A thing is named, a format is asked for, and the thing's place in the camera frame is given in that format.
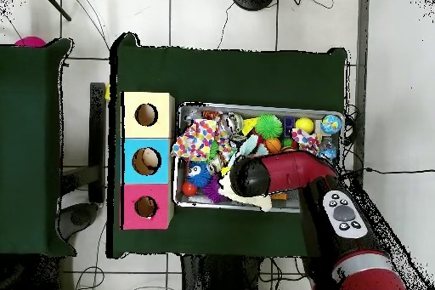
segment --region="purple toy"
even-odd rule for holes
[[[218,193],[219,188],[219,175],[213,175],[212,181],[210,181],[207,186],[202,188],[202,192],[204,192],[204,194],[206,194],[208,198],[215,204],[218,202],[227,201],[228,199],[225,196]]]
[[[284,117],[284,137],[291,137],[291,130],[295,127],[294,117]]]

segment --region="red robot arm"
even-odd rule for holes
[[[231,168],[230,179],[240,196],[299,189],[304,266],[313,290],[406,290],[327,161],[306,151],[244,158]]]

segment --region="pink object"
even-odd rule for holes
[[[124,185],[124,230],[167,229],[171,219],[169,205],[172,204],[170,184]],[[150,196],[157,204],[155,215],[144,218],[136,213],[134,203],[142,196]]]
[[[28,36],[24,37],[22,40],[18,40],[15,43],[16,46],[31,46],[33,48],[40,48],[41,46],[45,46],[46,42],[39,37],[36,36]]]

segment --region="blue plush toy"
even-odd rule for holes
[[[212,179],[211,174],[208,171],[206,162],[190,162],[189,172],[187,174],[187,181],[196,186],[202,188],[206,186]]]

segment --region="red ball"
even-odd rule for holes
[[[192,196],[192,195],[196,194],[196,191],[198,189],[196,188],[196,186],[191,184],[189,181],[186,181],[183,184],[182,190],[183,190],[183,194],[185,194],[186,196]]]

